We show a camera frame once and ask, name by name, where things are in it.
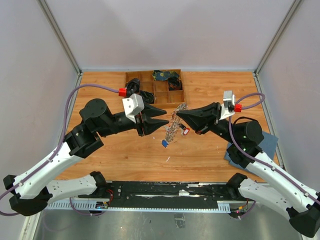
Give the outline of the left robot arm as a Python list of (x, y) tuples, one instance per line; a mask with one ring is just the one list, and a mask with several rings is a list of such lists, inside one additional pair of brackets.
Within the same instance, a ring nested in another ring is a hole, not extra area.
[(12, 193), (9, 204), (16, 214), (32, 216), (56, 201), (76, 196), (101, 198), (107, 193), (108, 185), (99, 171), (72, 180), (56, 177), (101, 148), (103, 137), (133, 129), (142, 137), (169, 123), (158, 119), (167, 113), (163, 109), (132, 98), (122, 102), (124, 111), (113, 114), (103, 99), (90, 100), (79, 112), (82, 121), (66, 134), (53, 159), (47, 156), (24, 174), (3, 179), (5, 189)]

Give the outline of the key with blue tag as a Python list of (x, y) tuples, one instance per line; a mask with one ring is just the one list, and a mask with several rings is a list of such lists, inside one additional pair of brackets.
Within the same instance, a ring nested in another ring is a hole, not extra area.
[(165, 148), (169, 145), (165, 140), (162, 140), (161, 144)]

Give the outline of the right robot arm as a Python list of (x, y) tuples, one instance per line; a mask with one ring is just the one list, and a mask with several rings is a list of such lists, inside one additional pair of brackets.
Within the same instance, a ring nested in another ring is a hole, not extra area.
[(265, 180), (269, 187), (236, 173), (226, 188), (232, 200), (241, 197), (259, 202), (278, 212), (300, 234), (313, 238), (320, 229), (320, 193), (283, 170), (259, 146), (264, 140), (259, 122), (232, 122), (244, 107), (239, 103), (211, 103), (177, 115), (198, 135), (212, 132), (230, 143), (227, 153), (231, 161)]

